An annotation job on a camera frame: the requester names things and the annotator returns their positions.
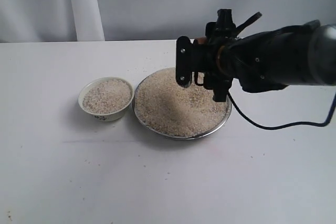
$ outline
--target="small white bowl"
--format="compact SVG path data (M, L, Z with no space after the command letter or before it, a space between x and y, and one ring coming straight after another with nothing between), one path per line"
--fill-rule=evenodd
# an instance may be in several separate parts
M84 99L85 95L92 88L96 87L98 84L100 84L104 81L109 81L109 80L121 80L121 81L125 82L130 87L131 99L129 100L129 102L121 110L118 110L118 111L115 111L115 112L112 112L112 113L109 113L109 114L95 114L95 113L92 113L92 112L89 112L89 111L85 110L84 107L83 107L83 99ZM104 77L104 78L100 78L98 80L94 80L93 82L87 84L80 91L79 96L78 96L78 104L79 104L79 106L81 107L82 110L84 110L86 113L94 116L94 118L98 119L99 121L109 122L109 121L117 120L117 119L119 119L119 118L121 118L125 115L129 105L131 104L131 102L133 100L133 97L134 97L134 89L128 81L126 81L122 78L118 78L118 77Z

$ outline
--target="stainless steel bowl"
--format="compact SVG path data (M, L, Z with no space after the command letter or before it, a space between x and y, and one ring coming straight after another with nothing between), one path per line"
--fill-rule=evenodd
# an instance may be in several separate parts
M147 76L145 79L143 79L140 84L137 86L137 88L135 89L135 92L134 92L134 98L133 98L133 101L132 101L132 109L133 109L133 112L136 116L136 118L138 119L138 121L143 125L145 126L147 129L159 134L159 135L162 135L162 136L165 136L165 137L168 137L170 139L174 139L174 140L193 140L193 139L199 139L201 137L205 137L205 136L208 136L212 133L214 133L215 131L219 130L225 123L226 121L228 120L228 118L230 117L231 115L231 111L232 111L232 103L231 103L231 100L229 99L229 97L226 97L226 103L227 103L227 111L225 113L225 116L223 118L223 120L214 128L212 128L211 130L208 130L204 133L201 133L201 134L198 134L196 136L192 136L192 137L182 137L182 136L170 136L170 135L167 135L165 133L162 133L162 132L159 132L153 128L150 128L148 127L145 123L143 123L140 118L138 117L137 113L136 113L136 109L135 109L135 100L137 98L137 93L138 93L138 89L139 89L139 86L141 85L141 83L146 80L149 76Z

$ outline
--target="robotic arm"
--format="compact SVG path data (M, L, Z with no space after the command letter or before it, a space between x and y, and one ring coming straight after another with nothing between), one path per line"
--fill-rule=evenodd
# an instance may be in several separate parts
M194 73L196 85L213 90L216 102L226 101L228 95L248 121L229 94L234 78L250 93L282 90L288 85L336 86L336 24L321 26L313 20L241 39L239 33L259 19L261 13L238 27L233 23L231 9L217 13L217 22L206 25L205 38L193 43L185 36L177 40L176 82L180 86L189 87ZM204 73L203 83L197 82L199 72ZM336 95L329 122L335 106ZM299 124L326 126L327 120L323 124Z

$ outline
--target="rice pile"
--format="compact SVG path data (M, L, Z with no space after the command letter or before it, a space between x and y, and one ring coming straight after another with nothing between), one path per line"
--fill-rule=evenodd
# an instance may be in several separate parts
M131 89L122 80L112 79L92 88L83 99L83 108L94 114L121 110L131 99Z
M180 87L175 81L175 68L167 68L140 84L135 112L145 125L158 132L193 137L215 128L225 116L226 102L214 102L212 96L212 90L194 83L187 89Z

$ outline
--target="uncooked rice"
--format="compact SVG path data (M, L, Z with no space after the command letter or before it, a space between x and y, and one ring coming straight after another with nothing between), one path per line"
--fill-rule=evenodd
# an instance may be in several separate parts
M131 99L131 89L118 79L101 82L83 99L83 108L94 114L109 114L121 110Z
M139 85L135 112L146 126L160 133L193 137L218 126L226 114L226 102L214 102L212 96L212 90L194 83L189 88L180 87L175 68L167 68Z

